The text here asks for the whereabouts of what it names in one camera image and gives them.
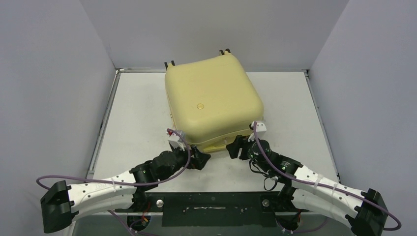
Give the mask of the yellow suitcase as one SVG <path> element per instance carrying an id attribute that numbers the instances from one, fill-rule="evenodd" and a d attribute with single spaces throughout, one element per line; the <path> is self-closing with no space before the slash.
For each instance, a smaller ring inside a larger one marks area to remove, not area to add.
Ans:
<path id="1" fill-rule="evenodd" d="M 165 91 L 176 129 L 201 152 L 222 150 L 264 118 L 264 104 L 230 49 L 197 62 L 165 63 Z"/>

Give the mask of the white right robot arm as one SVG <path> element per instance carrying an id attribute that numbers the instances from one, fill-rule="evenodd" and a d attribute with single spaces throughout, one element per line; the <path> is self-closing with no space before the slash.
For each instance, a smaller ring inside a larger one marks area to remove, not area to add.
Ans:
<path id="1" fill-rule="evenodd" d="M 249 160 L 268 178 L 283 184 L 278 205 L 312 211 L 347 226 L 356 236 L 380 236 L 387 207 L 373 189 L 353 189 L 324 177 L 300 162 L 270 149 L 266 140 L 238 135 L 226 146 L 232 159 Z"/>

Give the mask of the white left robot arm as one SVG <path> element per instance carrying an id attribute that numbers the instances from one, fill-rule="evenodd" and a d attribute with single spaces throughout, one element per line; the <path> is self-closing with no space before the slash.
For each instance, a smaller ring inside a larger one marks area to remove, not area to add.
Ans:
<path id="1" fill-rule="evenodd" d="M 40 200 L 43 231 L 55 233 L 79 218 L 108 210 L 145 210 L 151 206 L 146 191 L 172 180 L 184 168 L 201 170 L 210 158 L 196 147 L 171 148 L 114 177 L 80 184 L 58 181 Z"/>

